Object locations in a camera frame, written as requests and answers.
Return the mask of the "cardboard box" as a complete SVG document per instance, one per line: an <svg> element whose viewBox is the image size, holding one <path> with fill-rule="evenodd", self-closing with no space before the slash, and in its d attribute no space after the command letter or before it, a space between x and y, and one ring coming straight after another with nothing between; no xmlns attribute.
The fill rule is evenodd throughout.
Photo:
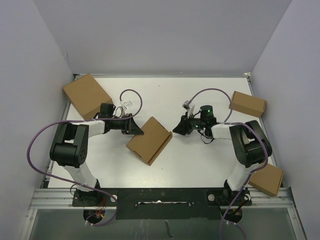
<svg viewBox="0 0 320 240"><path fill-rule="evenodd" d="M84 120L92 119L99 113L102 103L113 104L112 98L90 73L62 89Z"/></svg>
<svg viewBox="0 0 320 240"><path fill-rule="evenodd" d="M283 176L284 171L282 169L268 163L263 169L252 174L248 184L270 197L276 197L279 193Z"/></svg>
<svg viewBox="0 0 320 240"><path fill-rule="evenodd" d="M135 135L126 147L143 163L151 166L173 137L155 117L142 126L143 135Z"/></svg>
<svg viewBox="0 0 320 240"><path fill-rule="evenodd" d="M267 101L242 92L234 91L229 109L260 118L265 112Z"/></svg>

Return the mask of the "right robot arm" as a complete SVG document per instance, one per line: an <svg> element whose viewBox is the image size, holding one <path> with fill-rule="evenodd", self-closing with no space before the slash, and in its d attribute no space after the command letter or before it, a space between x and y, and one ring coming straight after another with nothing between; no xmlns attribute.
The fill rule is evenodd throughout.
<svg viewBox="0 0 320 240"><path fill-rule="evenodd" d="M197 131L201 138L209 140L229 140L236 157L231 175L225 181L228 188L223 190L223 200L232 205L241 197L240 190L245 187L252 171L263 164L272 154L272 147L261 125L256 120L245 123L220 123L214 116L211 105L203 105L194 114L194 106L184 103L186 110L173 132L182 136Z"/></svg>

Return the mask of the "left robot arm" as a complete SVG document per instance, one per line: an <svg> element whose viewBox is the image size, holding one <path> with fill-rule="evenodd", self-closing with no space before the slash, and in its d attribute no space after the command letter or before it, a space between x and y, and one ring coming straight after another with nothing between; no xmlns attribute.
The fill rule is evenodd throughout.
<svg viewBox="0 0 320 240"><path fill-rule="evenodd" d="M95 206L102 199L98 190L100 183L87 163L89 138L104 135L111 130L119 130L124 135L143 135L143 130L135 123L133 115L114 116L116 107L112 103L102 103L93 121L79 124L64 122L57 126L50 148L50 159L63 167L75 181L76 193L89 205Z"/></svg>

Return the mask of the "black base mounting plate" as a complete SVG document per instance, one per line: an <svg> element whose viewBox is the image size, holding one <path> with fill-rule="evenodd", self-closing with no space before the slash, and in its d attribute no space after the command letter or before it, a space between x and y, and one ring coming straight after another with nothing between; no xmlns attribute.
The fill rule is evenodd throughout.
<svg viewBox="0 0 320 240"><path fill-rule="evenodd" d="M115 220L188 220L203 218L239 222L242 208L251 206L248 188L241 193L224 187L205 188L104 188L107 194L94 191L88 196L76 190L72 206L83 207L84 219L96 224Z"/></svg>

